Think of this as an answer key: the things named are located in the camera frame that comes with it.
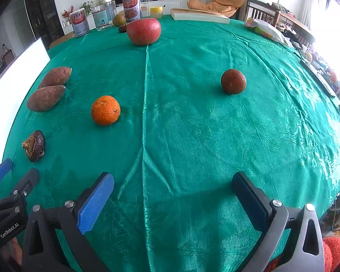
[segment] screw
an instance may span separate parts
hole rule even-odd
[[[64,203],[64,205],[65,205],[66,207],[72,207],[72,206],[74,206],[74,201],[66,201],[66,202]]]
[[[275,207],[280,207],[282,205],[282,202],[280,202],[278,199],[274,199],[272,201],[272,204],[275,206]]]
[[[40,210],[40,205],[36,204],[35,206],[33,206],[33,211],[37,212]]]
[[[312,211],[315,210],[315,207],[314,207],[311,203],[307,203],[307,204],[306,204],[306,208],[307,208],[310,212],[312,212]]]

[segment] red and white can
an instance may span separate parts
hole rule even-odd
[[[84,8],[72,12],[69,17],[72,21],[73,31],[77,38],[90,32]]]
[[[122,0],[126,22],[131,22],[142,18],[141,0]]]

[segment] tv stand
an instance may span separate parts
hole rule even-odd
[[[170,14],[170,10],[172,8],[181,8],[181,1],[180,0],[160,0],[160,1],[148,1],[148,2],[141,2],[141,9],[142,9],[142,16],[150,16],[150,8],[151,7],[158,7],[162,6],[162,12],[164,15]],[[117,14],[120,12],[123,13],[123,5],[116,7]],[[95,21],[93,20],[93,15],[87,16],[87,21],[90,29],[95,29]],[[73,27],[70,24],[69,26],[66,26],[64,29],[64,34],[68,34],[73,31]]]
[[[172,8],[181,8],[180,0],[159,0],[159,1],[147,1],[141,2],[141,9],[143,17],[150,16],[150,8],[162,6],[162,12],[164,15],[170,14]],[[116,7],[117,14],[124,10],[123,5]]]

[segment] dark cabinet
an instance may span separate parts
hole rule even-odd
[[[64,36],[54,0],[25,0],[25,6],[35,38],[42,37],[49,49],[51,42]]]

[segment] green tablecloth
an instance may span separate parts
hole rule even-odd
[[[73,68],[66,93],[46,113],[23,102],[4,153],[14,167],[0,196],[33,166],[40,182],[28,210],[56,207],[110,172],[114,192],[86,236],[112,271],[234,271],[260,234],[231,191],[233,174],[243,170],[287,206],[313,203],[321,216],[340,189],[338,101],[294,50],[240,21],[167,16],[160,23],[160,39],[148,47],[110,29],[50,50],[27,98],[57,66]],[[229,68],[247,78],[239,95],[221,89]],[[121,106],[112,126],[91,119],[102,95]],[[31,164],[21,142],[36,129],[46,136],[46,153]]]

